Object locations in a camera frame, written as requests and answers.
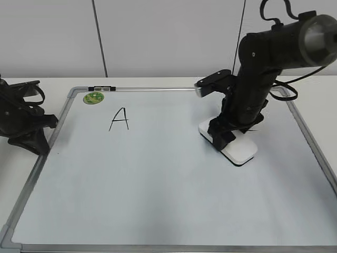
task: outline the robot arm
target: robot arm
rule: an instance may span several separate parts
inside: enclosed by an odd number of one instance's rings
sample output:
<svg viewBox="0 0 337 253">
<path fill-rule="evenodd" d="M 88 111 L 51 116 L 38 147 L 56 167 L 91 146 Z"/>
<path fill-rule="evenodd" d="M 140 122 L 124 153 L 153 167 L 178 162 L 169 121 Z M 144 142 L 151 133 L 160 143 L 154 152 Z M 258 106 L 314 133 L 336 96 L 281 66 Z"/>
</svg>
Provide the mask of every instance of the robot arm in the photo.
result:
<svg viewBox="0 0 337 253">
<path fill-rule="evenodd" d="M 39 106 L 45 95 L 37 86 L 39 81 L 8 85 L 0 78 L 0 136 L 9 138 L 8 143 L 27 149 L 35 154 L 47 154 L 49 145 L 43 128 L 55 128 L 55 115 L 45 115 Z M 35 92 L 42 101 L 26 102 L 25 96 Z"/>
<path fill-rule="evenodd" d="M 263 9 L 267 0 L 263 0 Z M 285 0 L 287 12 L 290 3 Z M 282 70 L 322 66 L 323 69 L 337 58 L 337 21 L 328 15 L 305 12 L 295 17 L 298 21 L 283 25 L 277 18 L 270 31 L 248 33 L 239 46 L 241 67 L 237 76 L 229 70 L 218 71 L 195 84 L 197 94 L 205 96 L 213 91 L 226 95 L 220 115 L 211 120 L 208 134 L 212 144 L 221 151 L 235 140 L 233 130 L 245 133 L 263 120 L 261 110 L 267 105 L 266 97 L 276 82 L 290 90 L 287 83 L 277 81 Z M 274 98 L 288 101 L 297 98 Z"/>
</svg>

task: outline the white wall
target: white wall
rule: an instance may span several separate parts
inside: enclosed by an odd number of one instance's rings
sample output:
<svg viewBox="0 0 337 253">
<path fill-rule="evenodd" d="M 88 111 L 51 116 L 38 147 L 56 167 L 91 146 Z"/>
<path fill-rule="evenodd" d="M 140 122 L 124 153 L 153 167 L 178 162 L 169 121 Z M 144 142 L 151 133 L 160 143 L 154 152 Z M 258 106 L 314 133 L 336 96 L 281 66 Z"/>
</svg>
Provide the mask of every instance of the white wall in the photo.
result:
<svg viewBox="0 0 337 253">
<path fill-rule="evenodd" d="M 299 13 L 307 11 L 317 11 L 317 14 L 327 14 L 337 18 L 337 0 L 290 0 L 292 12 L 295 16 Z M 240 39 L 249 32 L 261 32 L 270 30 L 274 24 L 272 21 L 264 21 L 260 18 L 261 0 L 246 0 L 244 10 L 242 30 Z M 283 0 L 269 0 L 265 6 L 264 15 L 266 18 L 278 17 L 282 23 L 288 24 L 295 22 L 288 17 Z M 235 72 L 239 70 L 240 61 L 237 57 Z M 316 68 L 305 68 L 283 71 L 282 75 L 304 75 L 314 71 Z M 337 75 L 337 62 L 334 62 L 326 69 L 321 71 L 319 75 Z"/>
<path fill-rule="evenodd" d="M 109 77 L 232 69 L 243 0 L 96 0 Z"/>
<path fill-rule="evenodd" d="M 91 0 L 1 0 L 2 77 L 104 76 Z"/>
<path fill-rule="evenodd" d="M 204 76 L 232 69 L 244 0 L 95 0 L 109 77 Z M 104 77 L 91 0 L 0 0 L 2 77 Z M 242 38 L 269 30 L 246 0 Z M 337 18 L 336 0 L 291 0 Z M 287 17 L 270 0 L 267 17 Z M 236 59 L 236 71 L 239 68 Z M 302 75 L 313 69 L 284 71 Z M 337 74 L 337 63 L 320 74 Z"/>
</svg>

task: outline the green round sticker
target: green round sticker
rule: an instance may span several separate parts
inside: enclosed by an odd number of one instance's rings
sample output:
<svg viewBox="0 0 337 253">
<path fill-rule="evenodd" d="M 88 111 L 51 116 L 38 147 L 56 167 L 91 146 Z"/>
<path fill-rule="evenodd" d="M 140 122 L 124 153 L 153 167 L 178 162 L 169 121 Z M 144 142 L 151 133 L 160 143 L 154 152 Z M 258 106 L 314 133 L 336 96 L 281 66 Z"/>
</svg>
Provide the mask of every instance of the green round sticker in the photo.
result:
<svg viewBox="0 0 337 253">
<path fill-rule="evenodd" d="M 104 95 L 101 92 L 92 92 L 84 96 L 83 102 L 86 104 L 98 104 L 102 102 L 103 99 Z"/>
</svg>

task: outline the table surface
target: table surface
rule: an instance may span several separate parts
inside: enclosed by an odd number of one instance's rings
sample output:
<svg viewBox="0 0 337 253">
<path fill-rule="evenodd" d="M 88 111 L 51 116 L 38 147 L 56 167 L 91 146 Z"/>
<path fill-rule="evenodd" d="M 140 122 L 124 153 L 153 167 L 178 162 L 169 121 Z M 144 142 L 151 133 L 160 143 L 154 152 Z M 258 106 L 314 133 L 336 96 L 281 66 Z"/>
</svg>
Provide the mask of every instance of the table surface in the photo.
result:
<svg viewBox="0 0 337 253">
<path fill-rule="evenodd" d="M 281 76 L 286 81 L 294 76 Z M 9 84 L 36 79 L 6 79 Z M 111 85 L 119 87 L 182 87 L 192 86 L 200 77 L 157 77 L 157 78 L 43 78 L 40 87 L 46 94 L 43 104 L 47 114 L 58 115 L 69 90 L 75 86 Z M 334 148 L 337 133 L 334 125 L 337 114 L 334 100 L 337 76 L 312 76 L 297 82 L 299 92 L 295 104 L 303 116 L 329 164 L 337 173 L 337 157 Z M 0 224 L 4 224 L 16 199 L 36 161 L 37 156 L 26 150 L 7 144 L 0 138 Z"/>
</svg>

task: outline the black bracket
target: black bracket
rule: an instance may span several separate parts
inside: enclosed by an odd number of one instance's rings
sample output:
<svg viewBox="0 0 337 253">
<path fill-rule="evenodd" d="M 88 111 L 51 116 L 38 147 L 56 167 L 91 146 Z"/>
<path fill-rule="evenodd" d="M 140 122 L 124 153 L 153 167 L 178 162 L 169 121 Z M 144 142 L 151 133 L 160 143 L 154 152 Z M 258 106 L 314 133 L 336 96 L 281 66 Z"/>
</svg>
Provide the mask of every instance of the black bracket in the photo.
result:
<svg viewBox="0 0 337 253">
<path fill-rule="evenodd" d="M 236 76 L 232 75 L 230 70 L 219 70 L 197 81 L 194 85 L 195 91 L 201 98 L 214 91 L 228 95 L 231 91 L 231 87 L 235 85 L 235 78 Z"/>
</svg>

